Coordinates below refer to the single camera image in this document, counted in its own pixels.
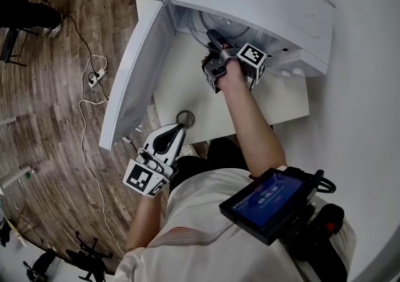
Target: metal ring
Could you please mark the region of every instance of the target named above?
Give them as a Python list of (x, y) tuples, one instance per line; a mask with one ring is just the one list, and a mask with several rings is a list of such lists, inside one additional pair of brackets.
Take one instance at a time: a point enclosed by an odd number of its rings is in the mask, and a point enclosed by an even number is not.
[[(190, 115), (190, 116), (192, 117), (192, 119), (193, 119), (192, 123), (186, 124), (186, 123), (185, 123), (186, 121), (183, 122), (183, 123), (179, 121), (179, 117), (180, 117), (182, 114), (184, 114), (184, 113), (187, 113), (188, 115)], [(186, 129), (190, 129), (191, 127), (194, 126), (194, 123), (196, 122), (196, 118), (194, 117), (194, 114), (193, 114), (192, 112), (188, 111), (187, 109), (184, 109), (183, 111), (179, 112), (179, 113), (176, 115), (176, 122), (177, 122), (177, 123), (182, 123), (183, 125), (185, 125), (185, 128), (186, 128)]]

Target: white panel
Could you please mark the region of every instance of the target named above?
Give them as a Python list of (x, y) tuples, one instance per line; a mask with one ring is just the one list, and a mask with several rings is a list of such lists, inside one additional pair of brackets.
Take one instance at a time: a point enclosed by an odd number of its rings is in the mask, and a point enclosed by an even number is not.
[(174, 36), (161, 1), (149, 0), (118, 68), (99, 145), (111, 145), (140, 125)]

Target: shirt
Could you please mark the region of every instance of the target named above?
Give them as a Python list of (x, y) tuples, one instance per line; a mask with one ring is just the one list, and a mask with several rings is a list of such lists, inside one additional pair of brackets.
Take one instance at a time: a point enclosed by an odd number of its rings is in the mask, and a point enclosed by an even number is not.
[[(278, 240), (267, 246), (220, 213), (219, 204), (247, 186), (248, 176), (219, 169), (181, 183), (169, 197), (164, 227), (147, 248), (124, 256), (114, 281), (319, 281)], [(312, 201), (317, 211), (326, 204)], [(347, 220), (331, 243), (349, 271), (356, 237)]]

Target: hand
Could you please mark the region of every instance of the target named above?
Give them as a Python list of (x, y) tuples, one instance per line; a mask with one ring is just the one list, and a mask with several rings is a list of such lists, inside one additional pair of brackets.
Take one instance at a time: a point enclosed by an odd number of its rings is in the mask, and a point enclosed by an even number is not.
[(227, 91), (230, 88), (236, 88), (240, 84), (245, 84), (243, 73), (237, 59), (231, 59), (226, 64), (226, 74), (218, 79), (217, 86), (223, 91)]

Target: screen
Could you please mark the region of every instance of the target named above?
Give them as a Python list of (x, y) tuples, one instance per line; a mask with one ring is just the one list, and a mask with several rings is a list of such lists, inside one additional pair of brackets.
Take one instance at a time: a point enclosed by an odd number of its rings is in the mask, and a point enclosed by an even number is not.
[(232, 209), (258, 226), (265, 224), (300, 188), (302, 181), (275, 173)]

